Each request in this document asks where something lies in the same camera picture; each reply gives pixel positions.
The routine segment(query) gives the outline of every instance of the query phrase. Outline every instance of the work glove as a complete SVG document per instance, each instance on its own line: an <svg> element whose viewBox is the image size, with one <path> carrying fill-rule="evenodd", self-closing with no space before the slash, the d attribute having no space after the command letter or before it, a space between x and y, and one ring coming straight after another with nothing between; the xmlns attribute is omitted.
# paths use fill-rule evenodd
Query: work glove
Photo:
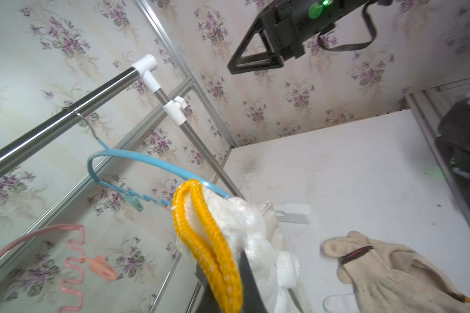
<svg viewBox="0 0 470 313"><path fill-rule="evenodd" d="M324 245L336 255L340 241ZM470 313L470 306L416 277L389 268L374 246L365 246L340 259L341 267L356 286L358 307L363 313Z"/></svg>
<svg viewBox="0 0 470 313"><path fill-rule="evenodd" d="M456 296L461 295L442 271L406 245L386 243L370 239L357 231L350 231L346 237L327 240L323 244L323 250L328 256L341 257L368 245L374 247L374 250L388 268L406 272L445 293L455 293ZM350 276L342 266L338 268L338 278L345 284L352 283Z"/></svg>

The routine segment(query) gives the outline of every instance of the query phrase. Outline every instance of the wall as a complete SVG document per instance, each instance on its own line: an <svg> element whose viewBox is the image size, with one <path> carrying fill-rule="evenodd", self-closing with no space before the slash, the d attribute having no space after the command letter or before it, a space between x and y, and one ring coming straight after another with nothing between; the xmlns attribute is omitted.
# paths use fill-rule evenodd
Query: wall
<svg viewBox="0 0 470 313"><path fill-rule="evenodd" d="M470 77L470 0L374 4L378 36L368 48L328 52L315 37L282 69L238 75L227 63L268 0L150 1L240 145L391 112L407 92ZM368 41L361 9L323 39L330 46ZM247 53L261 47L250 44Z"/></svg>
<svg viewBox="0 0 470 313"><path fill-rule="evenodd" d="M172 91L183 77L132 1L0 2L0 148L124 71L145 53L157 57L156 77L166 92ZM188 120L222 161L228 145L195 95L191 93L187 99ZM113 146L158 104L138 81L87 121ZM1 178L0 248L21 235L75 184L87 172L87 157L101 149L81 122ZM169 118L147 131L133 150L206 179L213 175ZM172 174L125 160L104 179L167 199L181 184ZM77 286L85 292L86 311L147 312L155 301L176 256L174 230L166 208L142 204L145 208L138 212L117 192L96 186L59 219L84 225L88 256L105 256L119 274L117 281L108 284L86 272L85 282ZM78 276L63 265L67 255L76 256L64 241L78 237L77 232L68 232L39 239L31 255L0 285L0 311L54 311L63 304L76 305L76 297L62 293L59 282Z"/></svg>

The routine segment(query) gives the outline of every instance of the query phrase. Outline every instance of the white pipe fitting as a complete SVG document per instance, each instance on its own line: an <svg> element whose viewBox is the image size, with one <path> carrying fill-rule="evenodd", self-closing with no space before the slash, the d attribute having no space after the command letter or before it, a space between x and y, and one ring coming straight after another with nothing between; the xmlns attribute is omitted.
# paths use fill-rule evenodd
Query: white pipe fitting
<svg viewBox="0 0 470 313"><path fill-rule="evenodd" d="M147 54L141 59L137 60L131 66L138 70L139 78L143 79L143 76L146 71L155 71L158 67L157 59L151 55Z"/></svg>
<svg viewBox="0 0 470 313"><path fill-rule="evenodd" d="M188 104L182 97L176 97L174 100L164 105L164 111L172 118L177 126L180 126L186 122L186 117L182 110L185 109L187 105Z"/></svg>
<svg viewBox="0 0 470 313"><path fill-rule="evenodd" d="M155 93L157 90L160 89L160 84L157 82L157 79L155 78L155 76L153 76L153 74L151 74L150 71L145 71L141 79L143 79L143 82L146 87L148 87L149 91Z"/></svg>

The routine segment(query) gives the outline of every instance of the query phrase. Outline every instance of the metal rod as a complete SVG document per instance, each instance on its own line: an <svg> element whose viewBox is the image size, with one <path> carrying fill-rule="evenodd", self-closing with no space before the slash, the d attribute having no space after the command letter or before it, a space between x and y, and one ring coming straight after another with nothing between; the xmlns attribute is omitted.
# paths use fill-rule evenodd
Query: metal rod
<svg viewBox="0 0 470 313"><path fill-rule="evenodd" d="M88 116L138 79L138 71L135 68L129 68L70 105L69 110L63 110L52 116L47 121L0 149L0 178L80 122L79 117L74 111L79 112L84 117Z"/></svg>
<svg viewBox="0 0 470 313"><path fill-rule="evenodd" d="M186 313L192 313L193 307L195 306L195 301L197 300L198 293L200 292L201 284L198 282L195 286L195 290L193 291L193 295L191 296L190 304L188 305L188 309L186 309Z"/></svg>
<svg viewBox="0 0 470 313"><path fill-rule="evenodd" d="M158 291L157 298L155 299L155 302L151 305L150 311L148 311L148 313L154 313L157 310L158 303L160 302L160 300L162 300L164 296L164 291L169 285L169 282L172 278L172 274L174 273L174 271L176 271L176 267L179 263L179 259L181 259L181 253L177 252L176 259L174 260L174 263L172 264L171 270L167 273L167 276L165 277L165 280L162 283L162 287L160 288L160 291Z"/></svg>
<svg viewBox="0 0 470 313"><path fill-rule="evenodd" d="M177 96L184 97L191 89L191 79L185 79L180 85L178 85L169 95L170 98ZM114 149L131 149L132 146L138 142L141 137L154 125L160 124L167 114L162 107L155 108L150 112L141 122L139 122L122 140L120 140ZM102 158L94 167L94 171L98 176L104 175L116 162L118 158L106 156ZM35 223L33 223L21 236L31 233L39 228L49 226L55 219L60 216L65 210L69 209L77 199L84 196L90 188L94 185L94 181L91 179L89 174L85 174L75 185L73 185L65 194L59 198L46 212L40 216ZM10 251L6 253L0 259L0 282L3 281L4 277L14 268L26 253L30 245L34 242L34 239L25 242L16 251Z"/></svg>
<svg viewBox="0 0 470 313"><path fill-rule="evenodd" d="M193 78L193 89L195 90L195 93L197 94L200 101L202 102L202 105L207 111L207 114L209 114L212 121L221 132L221 135L224 136L224 138L232 148L237 147L237 140L232 136L230 130L226 126L226 123L221 118L219 110L211 102L210 98L207 96L207 93L202 88L201 80L197 77L195 71L191 68L190 62L188 61L186 56L181 53L178 46L174 43L171 36L169 35L169 32L164 29L162 23L151 8L151 5L148 0L134 0L134 2L144 14L146 20L148 20L148 23L153 28L153 31L157 35L158 40L162 42L163 46L165 47L165 50L167 50L167 53L169 53L169 56L174 61L175 66L180 69L184 77Z"/></svg>
<svg viewBox="0 0 470 313"><path fill-rule="evenodd" d="M158 97L160 102L163 103L163 105L166 105L170 101L170 98L165 94L162 88L155 91L155 95ZM209 163L209 165L213 168L214 172L216 172L219 178L221 178L221 180L225 183L229 191L231 191L234 196L245 199L242 193L238 190L235 183L233 183L228 174L226 174L221 165L219 165L216 158L210 153L209 148L207 148L207 146L203 143L202 139L200 139L200 137L190 126L188 121L181 124L179 128L181 128L181 130L188 137L191 143L198 149L198 152L203 156L203 158L207 160L207 163Z"/></svg>

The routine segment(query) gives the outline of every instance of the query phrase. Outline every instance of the pink hanger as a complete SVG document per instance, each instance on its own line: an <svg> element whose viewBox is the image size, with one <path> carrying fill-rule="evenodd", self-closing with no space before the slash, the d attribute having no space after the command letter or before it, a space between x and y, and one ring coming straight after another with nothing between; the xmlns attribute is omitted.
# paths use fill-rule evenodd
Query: pink hanger
<svg viewBox="0 0 470 313"><path fill-rule="evenodd" d="M85 243L85 231L84 231L84 227L82 225L57 224L57 225L52 225L52 226L44 227L44 228L38 229L36 231L33 231L33 232L31 232L27 235L21 236L18 239L12 241L7 246L5 246L2 250L0 250L0 258L2 256L4 256L4 254L6 254L9 250L11 250L15 246L19 245L20 243L23 243L23 242L25 242L25 241L27 241L27 240L35 237L35 236L44 234L46 232L51 232L51 231L56 231L56 230L80 230L81 235L82 235L82 240L81 241L78 241L78 240L75 240L75 239L69 239L67 241L68 247L72 250L80 252L82 254L82 256L80 258L69 256L65 259L65 266L70 268L70 269L74 269L74 270L77 270L78 272L80 272L80 279L63 279L63 281L60 283L61 291L71 293L71 294L75 294L76 296L78 296L79 305L78 306L63 305L63 306L59 307L56 310L56 313L60 313L60 312L63 312L63 311L72 311L72 312L73 311L80 311L82 309L83 302L84 302L83 294L80 291L77 291L77 290L66 287L65 283L68 282L70 284L77 284L77 285L83 283L84 282L84 269L79 267L79 266L70 264L69 261L74 261L74 262L77 262L77 263L85 263L85 261L88 261L89 262L89 269L91 271L95 272L96 274L100 275L101 277L103 277L103 278L105 278L109 281L114 281L115 279L117 279L117 272L115 272L113 270L113 268L107 263L105 258L98 255L94 259L91 259L91 258L89 258L85 255L85 251L83 249L73 245L74 243L77 244L77 245L83 245Z"/></svg>

